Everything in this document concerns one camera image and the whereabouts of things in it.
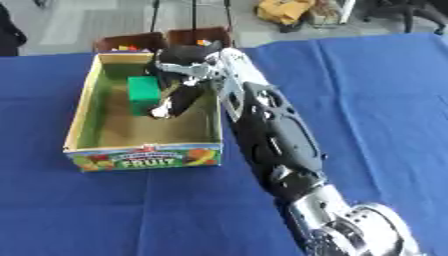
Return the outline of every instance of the green block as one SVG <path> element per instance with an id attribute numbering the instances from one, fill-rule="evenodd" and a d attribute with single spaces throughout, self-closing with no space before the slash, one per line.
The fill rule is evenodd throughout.
<path id="1" fill-rule="evenodd" d="M 128 94 L 131 112 L 134 116 L 147 115 L 148 108 L 160 102 L 160 89 L 153 76 L 132 76 L 128 78 Z"/>

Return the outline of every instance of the fruit box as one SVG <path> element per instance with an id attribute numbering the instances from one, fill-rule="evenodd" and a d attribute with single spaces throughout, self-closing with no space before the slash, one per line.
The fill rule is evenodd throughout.
<path id="1" fill-rule="evenodd" d="M 220 106 L 212 90 L 177 118 L 131 114 L 127 78 L 141 75 L 151 56 L 121 53 L 94 58 L 64 145 L 64 153 L 83 171 L 220 164 Z"/>

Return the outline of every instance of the blue table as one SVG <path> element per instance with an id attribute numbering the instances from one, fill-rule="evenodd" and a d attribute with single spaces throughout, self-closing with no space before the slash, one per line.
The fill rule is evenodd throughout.
<path id="1" fill-rule="evenodd" d="M 330 155 L 351 202 L 448 255 L 448 47 L 430 34 L 247 53 Z M 0 255 L 301 255 L 227 126 L 222 167 L 82 174 L 62 154 L 91 54 L 0 59 Z"/>

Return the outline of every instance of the floor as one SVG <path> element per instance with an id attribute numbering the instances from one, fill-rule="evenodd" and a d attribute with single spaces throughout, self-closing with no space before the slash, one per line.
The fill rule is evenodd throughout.
<path id="1" fill-rule="evenodd" d="M 105 36 L 149 31 L 153 13 L 152 0 L 50 0 L 47 9 L 39 9 L 32 0 L 3 0 L 16 24 L 29 36 L 22 55 L 90 51 L 92 41 Z M 222 0 L 198 0 L 200 26 L 225 25 Z M 258 0 L 233 0 L 232 15 L 238 46 L 253 47 L 277 40 L 303 40 L 401 33 L 401 17 L 360 20 L 365 8 L 358 3 L 349 23 L 337 28 L 316 29 L 306 24 L 298 32 L 282 34 L 277 27 L 252 14 Z M 157 30 L 189 28 L 191 0 L 162 0 Z M 414 31 L 434 31 L 429 21 L 416 19 Z"/>

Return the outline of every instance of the bag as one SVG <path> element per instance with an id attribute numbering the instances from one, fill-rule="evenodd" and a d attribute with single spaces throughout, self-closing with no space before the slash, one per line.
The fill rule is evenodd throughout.
<path id="1" fill-rule="evenodd" d="M 259 18 L 282 25 L 293 25 L 307 12 L 315 0 L 263 0 L 257 8 Z"/>

